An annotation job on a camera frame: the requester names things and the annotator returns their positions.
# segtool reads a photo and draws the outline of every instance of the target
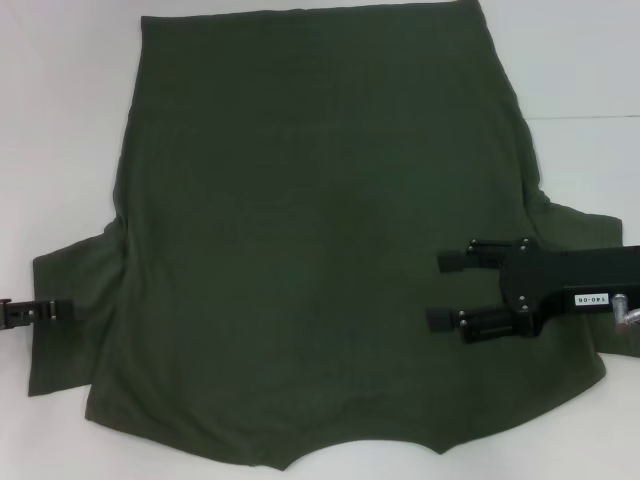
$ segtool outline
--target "white background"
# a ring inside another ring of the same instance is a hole
[[[366,0],[0,0],[0,296],[32,298],[31,260],[101,233],[140,49],[141,15]],[[640,244],[640,3],[481,0],[551,198],[618,216]],[[83,419],[88,388],[27,398],[31,329],[0,334],[0,478],[640,478],[640,360],[551,413],[443,456],[355,442],[285,473],[230,466]]]

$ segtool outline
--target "fabric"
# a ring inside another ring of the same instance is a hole
[[[142,19],[105,233],[34,261],[30,395],[92,384],[86,416],[284,469],[335,443],[436,452],[528,421],[636,355],[609,316],[464,345],[426,307],[500,303],[440,275],[473,237],[621,245],[554,205],[477,2]]]

